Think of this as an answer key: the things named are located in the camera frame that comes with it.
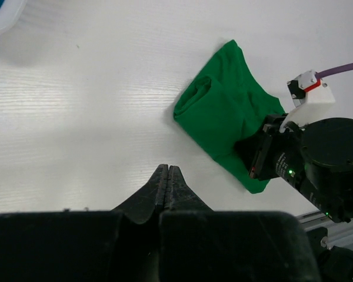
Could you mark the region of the white perforated plastic basket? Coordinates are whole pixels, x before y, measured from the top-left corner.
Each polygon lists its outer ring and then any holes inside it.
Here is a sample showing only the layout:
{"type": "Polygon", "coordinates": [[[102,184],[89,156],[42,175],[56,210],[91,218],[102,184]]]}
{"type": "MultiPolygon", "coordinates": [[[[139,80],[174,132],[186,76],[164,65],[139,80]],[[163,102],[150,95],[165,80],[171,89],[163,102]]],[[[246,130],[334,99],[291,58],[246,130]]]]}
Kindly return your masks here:
{"type": "Polygon", "coordinates": [[[16,24],[26,3],[27,0],[3,2],[0,8],[0,35],[16,24]]]}

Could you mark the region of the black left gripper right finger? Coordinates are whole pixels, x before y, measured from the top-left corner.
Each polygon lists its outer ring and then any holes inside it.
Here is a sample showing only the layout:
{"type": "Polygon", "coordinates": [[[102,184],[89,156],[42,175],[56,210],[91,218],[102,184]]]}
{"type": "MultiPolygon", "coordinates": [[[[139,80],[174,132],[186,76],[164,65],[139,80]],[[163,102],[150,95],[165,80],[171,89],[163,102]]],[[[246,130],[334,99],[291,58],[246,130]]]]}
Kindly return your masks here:
{"type": "Polygon", "coordinates": [[[194,209],[180,168],[168,173],[159,218],[161,281],[320,281],[307,235],[280,211],[194,209]]]}

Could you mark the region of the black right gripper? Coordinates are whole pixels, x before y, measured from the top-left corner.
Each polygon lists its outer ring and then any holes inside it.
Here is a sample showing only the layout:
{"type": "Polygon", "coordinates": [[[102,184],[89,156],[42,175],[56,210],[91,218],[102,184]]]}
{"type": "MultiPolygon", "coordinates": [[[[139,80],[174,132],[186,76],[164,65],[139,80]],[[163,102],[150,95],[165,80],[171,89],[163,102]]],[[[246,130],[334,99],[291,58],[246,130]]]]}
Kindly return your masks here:
{"type": "Polygon", "coordinates": [[[353,119],[333,117],[297,126],[268,115],[257,132],[235,143],[246,171],[260,181],[280,177],[334,222],[353,219],[353,119]]]}

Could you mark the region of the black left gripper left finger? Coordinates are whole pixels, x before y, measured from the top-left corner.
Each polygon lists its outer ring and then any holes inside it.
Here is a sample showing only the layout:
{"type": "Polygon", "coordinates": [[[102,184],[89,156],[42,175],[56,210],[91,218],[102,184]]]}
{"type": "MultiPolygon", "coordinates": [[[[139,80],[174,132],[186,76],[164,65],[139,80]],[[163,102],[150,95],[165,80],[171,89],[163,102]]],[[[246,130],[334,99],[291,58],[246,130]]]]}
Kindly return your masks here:
{"type": "Polygon", "coordinates": [[[0,281],[134,281],[158,248],[168,166],[112,210],[0,213],[0,281]]]}

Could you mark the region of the green t shirt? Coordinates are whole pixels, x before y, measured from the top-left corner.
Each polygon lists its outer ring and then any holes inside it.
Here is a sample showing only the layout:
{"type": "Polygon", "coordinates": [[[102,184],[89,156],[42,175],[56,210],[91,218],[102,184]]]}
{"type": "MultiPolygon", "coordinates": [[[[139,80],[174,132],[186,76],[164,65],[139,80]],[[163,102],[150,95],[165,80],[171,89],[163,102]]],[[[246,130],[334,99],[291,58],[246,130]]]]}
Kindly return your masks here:
{"type": "Polygon", "coordinates": [[[215,162],[257,194],[268,181],[248,176],[234,145],[252,136],[266,115],[284,112],[279,99],[255,80],[242,49],[231,40],[185,89],[174,106],[173,118],[215,162]]]}

